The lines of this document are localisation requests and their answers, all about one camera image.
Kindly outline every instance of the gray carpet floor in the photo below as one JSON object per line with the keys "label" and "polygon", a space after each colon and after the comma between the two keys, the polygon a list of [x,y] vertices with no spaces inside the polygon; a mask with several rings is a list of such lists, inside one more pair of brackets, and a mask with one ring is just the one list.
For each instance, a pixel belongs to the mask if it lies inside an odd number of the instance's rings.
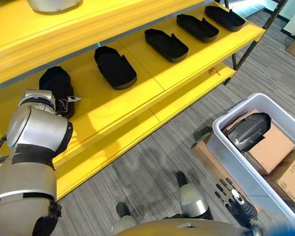
{"label": "gray carpet floor", "polygon": [[[249,19],[262,25],[267,17],[260,11]],[[214,196],[214,180],[190,147],[226,109],[254,92],[267,94],[295,118],[295,57],[285,52],[293,41],[280,32],[285,24],[275,20],[227,86],[201,98],[61,199],[62,218],[53,235],[110,235],[119,201],[129,205],[140,223],[179,213],[177,170],[200,187],[216,220],[236,223]],[[266,227],[280,221],[263,213],[259,219]]]}

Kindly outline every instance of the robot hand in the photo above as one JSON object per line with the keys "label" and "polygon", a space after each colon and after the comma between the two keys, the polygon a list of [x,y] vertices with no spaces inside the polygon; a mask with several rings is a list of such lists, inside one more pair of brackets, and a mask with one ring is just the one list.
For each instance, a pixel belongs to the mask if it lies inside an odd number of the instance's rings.
{"label": "robot hand", "polygon": [[66,150],[72,123],[55,112],[51,91],[27,90],[6,135],[0,166],[0,236],[48,236],[61,215],[52,159]]}

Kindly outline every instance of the storage bin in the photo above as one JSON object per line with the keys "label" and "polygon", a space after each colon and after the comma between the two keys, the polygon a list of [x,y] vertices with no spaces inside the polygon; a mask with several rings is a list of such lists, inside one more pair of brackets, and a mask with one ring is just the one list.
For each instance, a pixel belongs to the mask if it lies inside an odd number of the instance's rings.
{"label": "storage bin", "polygon": [[253,203],[285,215],[288,218],[287,224],[294,227],[294,212],[222,133],[222,130],[238,117],[253,109],[268,113],[272,123],[295,144],[295,119],[268,96],[254,93],[214,121],[213,134],[206,144],[207,149],[220,161]]}

